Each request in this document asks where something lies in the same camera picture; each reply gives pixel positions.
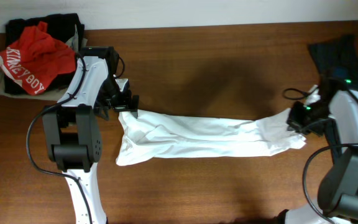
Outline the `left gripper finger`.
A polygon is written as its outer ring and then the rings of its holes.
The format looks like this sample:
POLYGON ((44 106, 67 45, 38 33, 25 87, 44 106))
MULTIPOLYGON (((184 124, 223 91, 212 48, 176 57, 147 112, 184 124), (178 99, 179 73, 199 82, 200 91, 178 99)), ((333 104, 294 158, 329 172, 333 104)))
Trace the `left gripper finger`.
POLYGON ((134 118, 138 118, 139 115, 139 95, 134 95, 131 101, 131 114, 134 118))
POLYGON ((95 106, 93 108, 94 115, 102 118, 105 121, 109 121, 109 108, 107 106, 95 106))

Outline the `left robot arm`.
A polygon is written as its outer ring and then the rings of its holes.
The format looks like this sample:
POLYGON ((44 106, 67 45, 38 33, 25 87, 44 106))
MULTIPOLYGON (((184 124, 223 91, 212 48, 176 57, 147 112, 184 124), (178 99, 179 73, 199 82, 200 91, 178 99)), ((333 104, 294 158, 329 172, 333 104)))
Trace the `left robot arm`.
POLYGON ((138 115, 139 96, 116 73, 120 65, 113 47, 83 47, 67 91, 42 114, 47 154, 67 181, 77 223, 108 222, 97 178, 103 150, 97 119, 109 120, 110 110, 138 115))

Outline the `white t-shirt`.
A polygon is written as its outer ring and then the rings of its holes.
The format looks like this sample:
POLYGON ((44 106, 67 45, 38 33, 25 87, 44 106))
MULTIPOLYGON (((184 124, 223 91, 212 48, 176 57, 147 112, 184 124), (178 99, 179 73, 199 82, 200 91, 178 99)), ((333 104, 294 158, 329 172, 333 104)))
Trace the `white t-shirt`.
POLYGON ((140 110, 137 117, 121 112, 124 134, 116 159, 129 166, 152 158, 270 157, 301 149, 306 138, 288 130, 290 110, 258 119, 241 120, 173 116, 140 110))

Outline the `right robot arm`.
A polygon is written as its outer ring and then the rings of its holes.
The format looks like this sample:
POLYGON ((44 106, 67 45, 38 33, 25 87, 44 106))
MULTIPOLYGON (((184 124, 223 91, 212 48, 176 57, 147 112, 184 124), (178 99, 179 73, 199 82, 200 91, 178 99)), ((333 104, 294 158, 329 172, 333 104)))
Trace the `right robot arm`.
POLYGON ((287 119, 296 133, 324 135, 328 145, 318 149, 305 163, 302 174, 307 204, 284 210, 280 223, 358 223, 358 91, 351 80, 328 78, 315 89, 319 99, 301 103, 295 99, 287 119), (316 200, 307 189, 307 173, 312 160, 329 151, 333 166, 322 179, 316 200))

